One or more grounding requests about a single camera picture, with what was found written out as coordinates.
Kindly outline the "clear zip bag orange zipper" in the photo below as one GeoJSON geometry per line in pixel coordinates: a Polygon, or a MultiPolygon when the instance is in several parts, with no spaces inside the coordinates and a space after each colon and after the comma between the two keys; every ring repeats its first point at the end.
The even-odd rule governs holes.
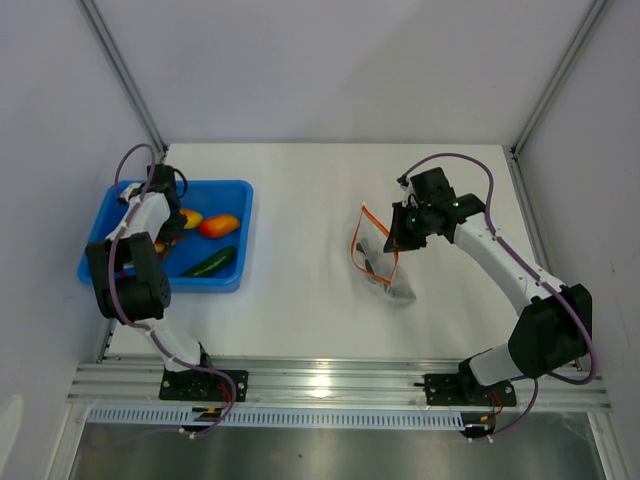
{"type": "Polygon", "coordinates": [[[417,297],[400,265],[400,255],[383,249],[389,234],[387,227],[362,203],[348,242],[352,276],[379,301],[404,307],[417,297]]]}

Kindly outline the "grey toy fish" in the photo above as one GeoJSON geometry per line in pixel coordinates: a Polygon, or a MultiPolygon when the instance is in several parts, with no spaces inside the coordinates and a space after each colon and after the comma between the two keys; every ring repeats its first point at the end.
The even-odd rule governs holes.
{"type": "Polygon", "coordinates": [[[369,289],[397,304],[410,304],[417,297],[409,279],[392,253],[384,253],[377,243],[356,242],[352,260],[366,278],[369,289]]]}

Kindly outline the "green cucumber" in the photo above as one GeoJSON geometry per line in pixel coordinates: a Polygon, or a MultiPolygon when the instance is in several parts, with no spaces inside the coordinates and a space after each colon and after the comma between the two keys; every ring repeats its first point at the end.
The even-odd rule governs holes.
{"type": "Polygon", "coordinates": [[[237,257],[237,248],[224,247],[181,274],[183,278],[209,278],[231,265],[237,257]]]}

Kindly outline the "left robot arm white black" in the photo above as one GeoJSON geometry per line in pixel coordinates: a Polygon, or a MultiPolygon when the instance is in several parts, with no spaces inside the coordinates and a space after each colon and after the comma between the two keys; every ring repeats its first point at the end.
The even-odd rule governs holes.
{"type": "Polygon", "coordinates": [[[182,388],[204,400],[215,392],[217,376],[207,369],[200,342],[165,318],[171,287],[155,246],[170,244],[187,222],[180,213],[178,173],[169,165],[149,166],[147,173],[145,182],[114,191],[126,211],[104,239],[85,249],[91,282],[101,314],[143,336],[164,358],[167,371],[185,371],[182,388]]]}

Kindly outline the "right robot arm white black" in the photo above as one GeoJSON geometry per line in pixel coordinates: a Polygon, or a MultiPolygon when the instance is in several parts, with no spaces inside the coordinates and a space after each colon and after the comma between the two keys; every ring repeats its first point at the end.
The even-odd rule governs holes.
{"type": "Polygon", "coordinates": [[[507,342],[460,363],[456,389],[464,401],[479,403],[501,382],[554,374],[592,353],[591,294],[511,247],[491,221],[488,200],[457,195],[440,167],[398,182],[404,197],[392,205],[384,252],[415,251],[442,236],[484,270],[518,317],[507,342]]]}

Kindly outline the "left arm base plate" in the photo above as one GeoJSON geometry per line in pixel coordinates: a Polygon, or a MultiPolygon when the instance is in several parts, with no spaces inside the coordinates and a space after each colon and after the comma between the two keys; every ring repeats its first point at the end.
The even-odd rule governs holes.
{"type": "Polygon", "coordinates": [[[163,401],[223,402],[230,394],[229,383],[220,376],[194,370],[164,370],[158,396],[163,401]]]}

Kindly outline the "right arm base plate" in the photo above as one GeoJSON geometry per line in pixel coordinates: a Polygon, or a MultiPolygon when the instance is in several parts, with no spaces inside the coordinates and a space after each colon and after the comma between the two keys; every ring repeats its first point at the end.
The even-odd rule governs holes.
{"type": "Polygon", "coordinates": [[[430,406],[463,407],[515,407],[515,388],[509,381],[491,386],[478,384],[474,379],[459,374],[425,374],[415,387],[423,389],[430,406]]]}

